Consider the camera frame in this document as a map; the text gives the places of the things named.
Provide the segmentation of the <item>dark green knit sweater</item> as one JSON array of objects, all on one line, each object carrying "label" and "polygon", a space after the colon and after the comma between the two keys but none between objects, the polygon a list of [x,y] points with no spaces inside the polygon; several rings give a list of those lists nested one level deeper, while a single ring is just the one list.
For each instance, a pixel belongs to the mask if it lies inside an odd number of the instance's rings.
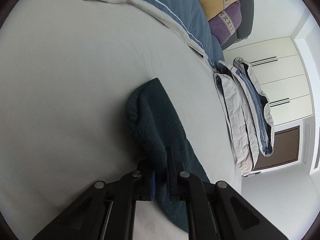
[{"label": "dark green knit sweater", "polygon": [[126,103],[127,130],[140,165],[155,174],[155,200],[167,219],[188,231],[185,202],[172,202],[167,193],[167,152],[184,168],[208,181],[206,172],[187,139],[178,114],[160,80],[155,78],[136,88]]}]

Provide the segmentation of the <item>brown wooden door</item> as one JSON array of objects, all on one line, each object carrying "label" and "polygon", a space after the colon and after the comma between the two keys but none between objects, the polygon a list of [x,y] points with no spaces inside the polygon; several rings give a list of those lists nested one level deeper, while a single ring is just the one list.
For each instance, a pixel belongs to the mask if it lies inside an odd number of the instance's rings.
[{"label": "brown wooden door", "polygon": [[259,153],[254,171],[289,164],[298,160],[300,127],[296,126],[275,133],[273,154],[270,157]]}]

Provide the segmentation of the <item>folded grey blue duvet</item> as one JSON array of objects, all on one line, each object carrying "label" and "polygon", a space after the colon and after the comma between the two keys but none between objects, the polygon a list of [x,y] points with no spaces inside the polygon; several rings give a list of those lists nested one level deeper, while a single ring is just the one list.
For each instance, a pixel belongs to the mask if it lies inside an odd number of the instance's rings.
[{"label": "folded grey blue duvet", "polygon": [[270,100],[250,63],[237,57],[232,64],[219,61],[214,81],[225,115],[235,163],[242,176],[255,168],[259,154],[270,157],[274,122]]}]

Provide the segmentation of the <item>white bed sheet mattress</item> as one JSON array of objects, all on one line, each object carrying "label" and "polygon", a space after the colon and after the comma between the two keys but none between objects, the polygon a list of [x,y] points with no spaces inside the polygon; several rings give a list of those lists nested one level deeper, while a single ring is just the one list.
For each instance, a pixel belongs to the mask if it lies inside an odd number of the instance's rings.
[{"label": "white bed sheet mattress", "polygon": [[19,239],[135,169],[125,103],[154,78],[210,181],[241,191],[213,71],[175,33],[129,4],[16,4],[1,28],[1,213]]}]

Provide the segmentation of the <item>cream wardrobe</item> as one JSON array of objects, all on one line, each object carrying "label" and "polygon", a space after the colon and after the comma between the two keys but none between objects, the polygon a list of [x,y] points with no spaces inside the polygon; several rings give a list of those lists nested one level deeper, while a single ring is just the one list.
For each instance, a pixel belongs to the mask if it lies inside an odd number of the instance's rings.
[{"label": "cream wardrobe", "polygon": [[228,63],[242,57],[251,64],[270,100],[275,125],[313,115],[308,79],[290,37],[276,38],[223,51]]}]

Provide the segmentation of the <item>purple patterned cushion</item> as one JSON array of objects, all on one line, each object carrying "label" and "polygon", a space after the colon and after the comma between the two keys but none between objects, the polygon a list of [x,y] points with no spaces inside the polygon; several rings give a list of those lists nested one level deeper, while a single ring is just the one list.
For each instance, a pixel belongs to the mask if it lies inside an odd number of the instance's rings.
[{"label": "purple patterned cushion", "polygon": [[225,44],[242,22],[241,5],[236,1],[209,21],[210,32],[220,45]]}]

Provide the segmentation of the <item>blue pillow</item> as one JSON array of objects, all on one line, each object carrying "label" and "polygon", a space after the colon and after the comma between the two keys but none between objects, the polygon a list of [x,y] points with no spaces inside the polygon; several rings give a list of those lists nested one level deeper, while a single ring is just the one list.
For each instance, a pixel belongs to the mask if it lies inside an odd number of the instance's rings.
[{"label": "blue pillow", "polygon": [[111,4],[130,4],[154,17],[172,30],[186,45],[216,68],[224,59],[217,38],[198,0],[98,0]]}]

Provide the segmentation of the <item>dark grey headboard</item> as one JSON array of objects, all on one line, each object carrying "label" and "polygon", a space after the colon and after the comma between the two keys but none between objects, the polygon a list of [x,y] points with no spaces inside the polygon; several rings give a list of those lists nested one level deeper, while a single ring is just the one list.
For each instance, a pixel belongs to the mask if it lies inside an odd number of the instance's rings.
[{"label": "dark grey headboard", "polygon": [[236,32],[221,46],[223,50],[234,43],[246,40],[251,35],[254,20],[254,0],[241,0],[240,5],[242,22]]}]

